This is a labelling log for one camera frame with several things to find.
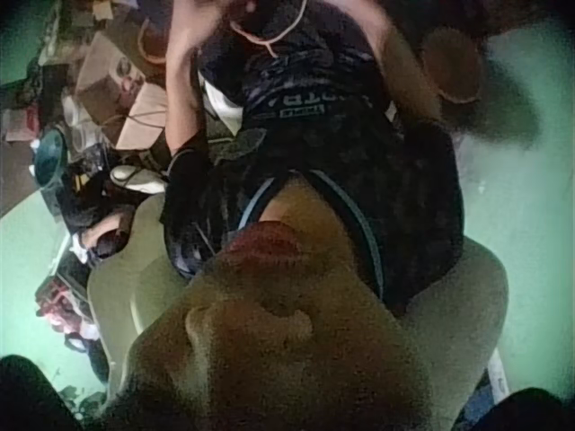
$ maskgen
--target dark t-shirt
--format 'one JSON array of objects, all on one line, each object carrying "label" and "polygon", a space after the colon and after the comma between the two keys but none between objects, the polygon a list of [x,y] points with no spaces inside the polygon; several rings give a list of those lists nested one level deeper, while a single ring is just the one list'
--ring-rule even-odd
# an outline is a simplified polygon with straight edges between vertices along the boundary
[{"label": "dark t-shirt", "polygon": [[250,59],[243,128],[217,160],[193,139],[175,155],[164,208],[170,259],[193,277],[297,174],[344,223],[363,280],[388,306],[402,306],[461,255],[451,139],[432,123],[399,137],[371,54],[311,39],[274,46],[279,58]]}]

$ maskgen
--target box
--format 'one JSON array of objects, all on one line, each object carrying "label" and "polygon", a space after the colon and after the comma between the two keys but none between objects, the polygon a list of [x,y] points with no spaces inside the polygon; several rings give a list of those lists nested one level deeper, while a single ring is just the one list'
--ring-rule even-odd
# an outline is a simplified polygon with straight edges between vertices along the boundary
[{"label": "box", "polygon": [[112,25],[106,31],[98,31],[88,50],[75,87],[75,96],[84,105],[92,120],[102,127],[106,138],[117,149],[147,149],[161,133],[156,124],[143,142],[135,143],[129,132],[124,132],[130,110],[137,94],[126,94],[126,83],[140,83],[163,74],[160,66],[152,65],[139,54],[137,48],[138,27],[129,22]]}]

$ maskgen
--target lips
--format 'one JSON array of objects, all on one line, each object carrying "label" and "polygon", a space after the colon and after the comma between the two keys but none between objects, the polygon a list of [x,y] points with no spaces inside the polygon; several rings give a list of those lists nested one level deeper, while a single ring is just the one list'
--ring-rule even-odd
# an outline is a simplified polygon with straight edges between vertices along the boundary
[{"label": "lips", "polygon": [[281,222],[260,222],[243,229],[222,255],[228,262],[266,266],[295,262],[304,256],[296,231]]}]

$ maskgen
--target orange string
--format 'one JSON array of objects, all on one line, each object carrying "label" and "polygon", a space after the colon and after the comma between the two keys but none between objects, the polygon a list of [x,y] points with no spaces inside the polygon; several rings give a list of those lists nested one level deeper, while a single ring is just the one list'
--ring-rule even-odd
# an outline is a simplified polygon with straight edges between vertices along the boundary
[{"label": "orange string", "polygon": [[242,28],[240,27],[240,25],[237,22],[231,21],[230,22],[230,27],[232,28],[233,31],[235,31],[238,34],[241,34],[242,36],[244,36],[246,39],[248,39],[251,43],[255,44],[255,45],[261,45],[264,46],[268,49],[270,55],[274,58],[278,58],[278,54],[276,54],[274,52],[274,50],[272,49],[271,45],[282,40],[283,38],[286,37],[286,35],[288,35],[288,33],[290,33],[293,29],[295,29],[295,27],[297,27],[297,25],[299,24],[299,22],[302,20],[302,18],[304,17],[304,12],[305,12],[305,7],[307,6],[307,0],[302,0],[302,6],[299,9],[299,14],[296,17],[296,19],[291,23],[291,25],[289,25],[289,27],[287,27],[285,30],[283,30],[278,36],[276,36],[275,38],[272,39],[268,39],[268,40],[262,40],[260,38],[258,38],[257,36],[248,33],[247,31],[242,30]]}]

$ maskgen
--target fabric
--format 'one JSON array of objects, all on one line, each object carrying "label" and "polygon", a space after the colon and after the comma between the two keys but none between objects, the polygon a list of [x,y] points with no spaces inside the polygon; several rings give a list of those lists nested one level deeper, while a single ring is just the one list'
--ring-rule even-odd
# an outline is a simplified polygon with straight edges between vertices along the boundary
[{"label": "fabric", "polygon": [[[228,151],[212,163],[192,139],[174,157],[164,209],[168,254],[193,277],[234,237],[246,209],[244,221],[256,222],[298,172],[345,224],[362,278],[388,306],[401,307],[461,255],[451,139],[432,123],[406,128],[400,138],[385,117],[384,84],[358,29],[316,6],[274,44],[279,58],[264,48],[248,59],[243,129]],[[282,4],[259,36],[273,36],[297,10]]]}]

